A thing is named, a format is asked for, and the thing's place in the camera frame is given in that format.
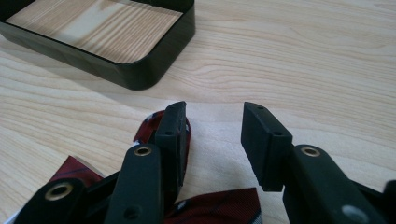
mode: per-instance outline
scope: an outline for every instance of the brass grommet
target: brass grommet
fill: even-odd
[[[310,156],[310,157],[318,157],[318,156],[320,156],[320,152],[317,149],[312,148],[312,147],[302,147],[301,151],[305,155]]]
[[[45,199],[48,201],[57,201],[66,197],[72,192],[72,190],[73,185],[71,185],[69,182],[63,182],[49,189],[45,195]]]
[[[147,156],[151,153],[151,148],[149,147],[140,147],[134,150],[134,154],[136,156]]]

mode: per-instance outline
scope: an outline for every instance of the red cloth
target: red cloth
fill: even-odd
[[[160,124],[163,111],[147,117],[140,126],[134,141],[147,143]],[[191,127],[187,121],[187,145]],[[103,179],[87,166],[69,156],[50,181],[60,178],[79,178],[86,187]],[[176,203],[165,214],[165,224],[188,223],[262,223],[260,203],[255,189],[235,189],[199,195]]]

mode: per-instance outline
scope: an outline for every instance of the wood grain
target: wood grain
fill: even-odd
[[[115,63],[133,63],[148,55],[180,16],[129,0],[36,0],[7,22]]]
[[[0,221],[77,156],[120,169],[140,122],[187,102],[192,139],[179,199],[258,187],[239,138],[243,102],[268,107],[293,143],[325,149],[348,177],[396,177],[393,1],[201,0],[197,33],[153,88],[128,91],[0,37]],[[288,223],[258,188],[263,223]]]

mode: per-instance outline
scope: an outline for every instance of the black tray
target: black tray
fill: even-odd
[[[115,63],[86,50],[6,22],[34,0],[0,1],[0,34],[25,46],[92,73],[130,90],[143,90],[156,84],[195,33],[193,0],[143,0],[140,3],[183,13],[151,52],[133,63]]]

